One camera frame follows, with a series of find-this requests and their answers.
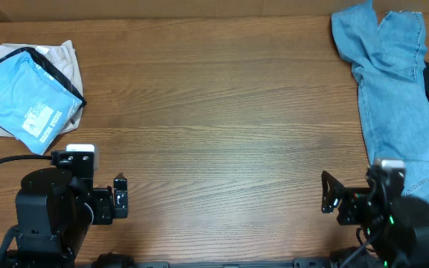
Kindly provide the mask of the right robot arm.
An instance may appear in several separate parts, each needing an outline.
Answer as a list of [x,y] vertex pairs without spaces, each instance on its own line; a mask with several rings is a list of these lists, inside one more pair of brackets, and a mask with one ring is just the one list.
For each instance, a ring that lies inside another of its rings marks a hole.
[[366,172],[367,188],[347,188],[323,171],[324,214],[338,209],[341,226],[359,226],[365,243],[341,267],[371,246],[384,267],[429,267],[429,203],[404,197],[404,168],[371,167]]

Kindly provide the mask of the light blue t-shirt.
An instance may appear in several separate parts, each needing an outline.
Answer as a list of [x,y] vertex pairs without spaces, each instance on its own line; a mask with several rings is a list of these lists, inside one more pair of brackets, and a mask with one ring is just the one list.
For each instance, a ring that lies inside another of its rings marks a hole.
[[32,153],[44,154],[81,104],[28,52],[0,63],[0,127]]

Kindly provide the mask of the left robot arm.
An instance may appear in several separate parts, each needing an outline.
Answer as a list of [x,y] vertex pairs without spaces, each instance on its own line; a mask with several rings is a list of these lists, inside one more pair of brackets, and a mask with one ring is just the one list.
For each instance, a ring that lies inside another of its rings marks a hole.
[[45,168],[26,175],[16,195],[18,223],[0,246],[0,267],[75,267],[92,225],[110,225],[128,215],[127,179],[96,188],[70,170]]

